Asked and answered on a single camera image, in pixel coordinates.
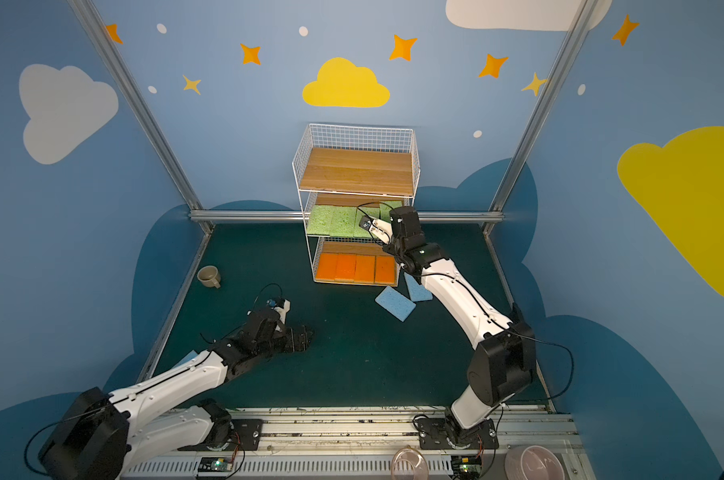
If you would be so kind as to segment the green sponge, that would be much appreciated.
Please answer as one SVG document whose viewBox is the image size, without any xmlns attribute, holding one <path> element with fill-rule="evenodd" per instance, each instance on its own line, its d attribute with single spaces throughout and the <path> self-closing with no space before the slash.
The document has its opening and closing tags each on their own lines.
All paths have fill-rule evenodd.
<svg viewBox="0 0 724 480">
<path fill-rule="evenodd" d="M 388 200 L 388 201 L 381 201 L 379 203 L 379 218 L 381 220 L 384 220 L 386 222 L 391 221 L 391 212 L 396 209 L 403 206 L 403 203 L 401 201 L 394 201 L 394 200 Z"/>
<path fill-rule="evenodd" d="M 310 236 L 329 236 L 332 233 L 336 208 L 330 205 L 315 205 L 310 213 L 306 233 Z"/>
<path fill-rule="evenodd" d="M 331 237 L 353 238 L 357 228 L 356 214 L 355 207 L 333 206 L 329 235 Z"/>
<path fill-rule="evenodd" d="M 372 206 L 358 207 L 355 210 L 355 229 L 353 236 L 355 238 L 371 239 L 373 235 L 368 230 L 368 227 L 374 220 L 380 218 L 380 208 Z"/>
</svg>

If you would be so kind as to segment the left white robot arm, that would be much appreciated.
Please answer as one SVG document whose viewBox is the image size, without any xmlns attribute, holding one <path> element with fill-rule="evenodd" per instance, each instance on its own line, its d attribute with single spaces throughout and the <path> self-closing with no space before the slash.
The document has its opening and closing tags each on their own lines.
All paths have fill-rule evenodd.
<svg viewBox="0 0 724 480">
<path fill-rule="evenodd" d="M 131 467 L 179 448 L 232 445 L 239 434 L 229 411 L 214 400 L 178 405 L 229 383 L 278 354 L 304 352 L 313 340 L 305 325 L 290 326 L 290 306 L 249 312 L 247 321 L 192 359 L 135 385 L 81 393 L 37 459 L 52 479 L 118 479 Z"/>
</svg>

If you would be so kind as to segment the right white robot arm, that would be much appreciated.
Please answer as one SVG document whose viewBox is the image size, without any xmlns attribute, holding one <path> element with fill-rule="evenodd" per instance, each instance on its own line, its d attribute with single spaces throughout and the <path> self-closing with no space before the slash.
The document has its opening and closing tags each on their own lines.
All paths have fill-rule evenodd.
<svg viewBox="0 0 724 480">
<path fill-rule="evenodd" d="M 459 272 L 447 252 L 426 240 L 413 207 L 393 209 L 390 220 L 384 250 L 442 303 L 474 348 L 467 369 L 468 387 L 450 407 L 453 422 L 459 429 L 469 430 L 533 383 L 534 332 L 524 321 L 513 321 L 493 307 Z"/>
</svg>

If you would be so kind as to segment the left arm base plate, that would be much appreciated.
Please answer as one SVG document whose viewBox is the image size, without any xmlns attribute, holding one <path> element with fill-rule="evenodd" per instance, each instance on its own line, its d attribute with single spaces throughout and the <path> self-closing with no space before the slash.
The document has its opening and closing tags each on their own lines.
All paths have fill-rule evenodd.
<svg viewBox="0 0 724 480">
<path fill-rule="evenodd" d="M 233 419 L 223 430 L 223 436 L 211 433 L 205 442 L 180 447 L 179 451 L 233 451 L 236 447 L 247 452 L 257 451 L 263 427 L 261 419 Z"/>
</svg>

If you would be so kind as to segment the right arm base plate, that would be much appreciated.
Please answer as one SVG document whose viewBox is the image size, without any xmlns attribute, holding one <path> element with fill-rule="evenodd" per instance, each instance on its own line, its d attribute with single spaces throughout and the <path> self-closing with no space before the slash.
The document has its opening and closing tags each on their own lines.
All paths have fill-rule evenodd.
<svg viewBox="0 0 724 480">
<path fill-rule="evenodd" d="M 422 450 L 488 450 L 499 447 L 498 434 L 492 419 L 471 428 L 463 428 L 457 420 L 416 415 L 412 420 Z"/>
</svg>

